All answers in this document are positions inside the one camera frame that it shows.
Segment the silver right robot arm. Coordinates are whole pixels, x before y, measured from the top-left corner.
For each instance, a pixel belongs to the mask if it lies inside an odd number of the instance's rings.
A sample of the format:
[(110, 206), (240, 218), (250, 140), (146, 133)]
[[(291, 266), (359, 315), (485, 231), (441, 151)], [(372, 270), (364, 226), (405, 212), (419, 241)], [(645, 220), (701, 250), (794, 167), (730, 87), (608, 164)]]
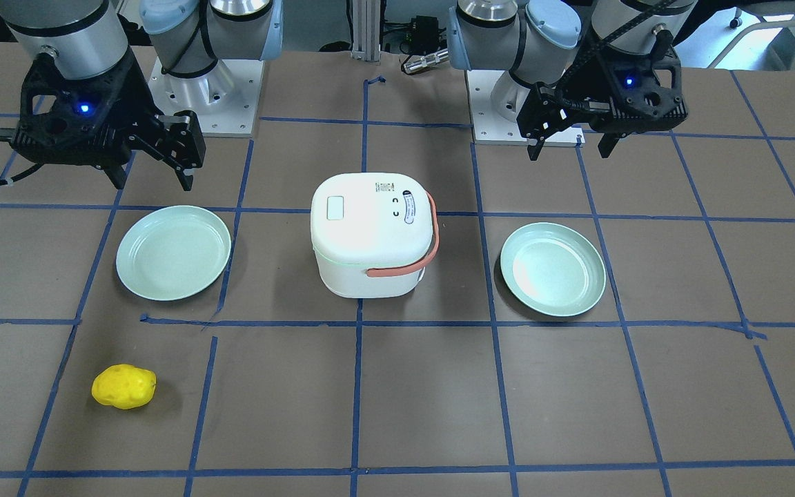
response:
[(20, 116), (0, 141), (31, 167), (90, 166), (115, 188), (135, 150), (167, 164), (183, 190), (203, 166), (199, 118), (237, 103), (228, 60), (267, 61), (283, 48), (281, 1), (142, 1), (164, 89), (144, 78), (122, 20), (108, 1), (0, 1), (0, 16), (32, 57)]

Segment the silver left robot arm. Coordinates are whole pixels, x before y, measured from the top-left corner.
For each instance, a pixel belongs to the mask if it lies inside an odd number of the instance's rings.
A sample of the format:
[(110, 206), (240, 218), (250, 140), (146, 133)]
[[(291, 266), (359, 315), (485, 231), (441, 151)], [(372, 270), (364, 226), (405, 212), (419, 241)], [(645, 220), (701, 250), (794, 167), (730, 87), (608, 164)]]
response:
[(632, 133), (669, 131), (688, 116), (674, 48), (693, 1), (596, 1), (588, 26), (565, 1), (458, 1), (446, 30), (458, 70), (499, 70), (501, 113), (530, 160), (578, 123), (607, 158)]

